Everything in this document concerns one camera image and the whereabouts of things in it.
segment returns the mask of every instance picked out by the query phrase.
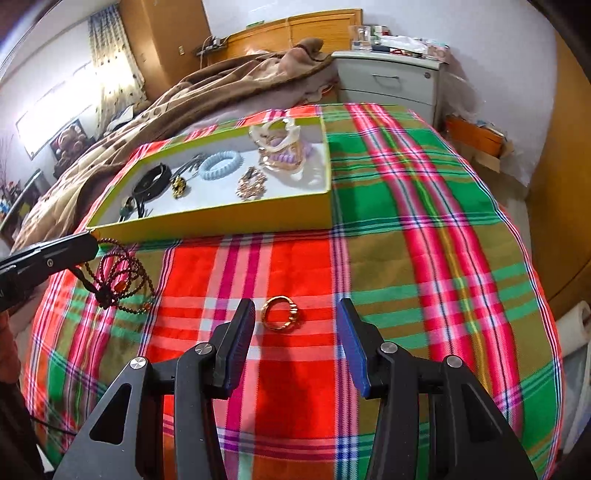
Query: brown blanket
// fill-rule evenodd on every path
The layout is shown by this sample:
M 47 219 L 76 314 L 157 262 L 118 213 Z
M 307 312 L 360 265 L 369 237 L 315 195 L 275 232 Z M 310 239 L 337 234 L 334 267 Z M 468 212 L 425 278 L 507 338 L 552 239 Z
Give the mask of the brown blanket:
M 215 110 L 315 74 L 332 58 L 307 38 L 282 53 L 221 61 L 185 77 L 139 117 L 96 143 L 33 207 L 13 251 L 72 233 L 140 145 L 164 140 Z

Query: bed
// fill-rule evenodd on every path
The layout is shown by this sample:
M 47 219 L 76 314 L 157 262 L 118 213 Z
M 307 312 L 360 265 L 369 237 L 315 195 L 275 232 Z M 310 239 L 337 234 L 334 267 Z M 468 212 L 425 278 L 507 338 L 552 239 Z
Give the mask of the bed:
M 34 321 L 27 407 L 76 431 L 131 358 L 178 357 L 252 297 L 257 323 L 244 375 L 227 403 L 214 404 L 228 477 L 364 478 L 378 404 L 359 398 L 335 334 L 336 302 L 350 297 L 384 338 L 414 355 L 461 356 L 548 477 L 563 396 L 551 313 L 515 227 L 418 116 L 375 104 L 271 110 L 142 147 L 132 160 L 212 131 L 309 115 L 326 123 L 334 227 L 134 245 L 157 288 L 142 316 L 102 310 L 72 274 L 55 275 Z M 262 328 L 260 309 L 275 295 L 299 305 L 300 328 Z M 427 467 L 424 406 L 418 478 Z M 173 421 L 166 402 L 167 478 Z M 71 437 L 36 428 L 58 462 Z

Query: blue hair tie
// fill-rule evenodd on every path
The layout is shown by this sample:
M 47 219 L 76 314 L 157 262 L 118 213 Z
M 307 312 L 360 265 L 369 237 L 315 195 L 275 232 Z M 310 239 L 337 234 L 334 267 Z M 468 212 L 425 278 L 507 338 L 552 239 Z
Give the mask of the blue hair tie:
M 225 165 L 212 168 L 222 160 L 230 160 Z M 203 180 L 218 180 L 236 171 L 242 165 L 242 156 L 238 152 L 228 151 L 213 154 L 199 165 L 199 175 Z

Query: blue gripper pad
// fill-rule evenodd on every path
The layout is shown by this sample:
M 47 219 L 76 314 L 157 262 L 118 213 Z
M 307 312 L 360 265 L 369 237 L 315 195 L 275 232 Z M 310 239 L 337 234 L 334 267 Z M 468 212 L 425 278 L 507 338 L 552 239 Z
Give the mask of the blue gripper pad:
M 345 357 L 349 364 L 349 371 L 355 388 L 359 390 L 363 398 L 366 398 L 369 396 L 371 388 L 369 382 L 368 359 L 363 351 L 359 337 L 355 332 L 355 327 L 353 325 L 355 320 L 350 317 L 349 312 L 345 307 L 346 300 L 350 302 L 349 299 L 343 299 L 337 305 L 336 330 L 339 334 L 340 341 L 343 344 L 343 349 L 345 350 Z
M 231 393 L 240 383 L 246 354 L 251 344 L 252 332 L 255 329 L 255 304 L 252 300 L 242 299 L 240 301 L 232 319 L 232 323 L 234 322 L 238 323 L 238 328 L 227 354 L 226 379 L 223 386 L 228 393 Z

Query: drawer handle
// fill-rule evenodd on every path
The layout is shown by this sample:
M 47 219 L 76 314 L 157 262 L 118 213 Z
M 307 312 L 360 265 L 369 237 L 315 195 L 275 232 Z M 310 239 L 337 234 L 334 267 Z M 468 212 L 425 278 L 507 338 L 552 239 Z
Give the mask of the drawer handle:
M 378 78 L 382 78 L 382 79 L 400 80 L 400 77 L 398 75 L 389 76 L 389 75 L 379 75 L 377 73 L 372 73 L 372 77 L 378 77 Z

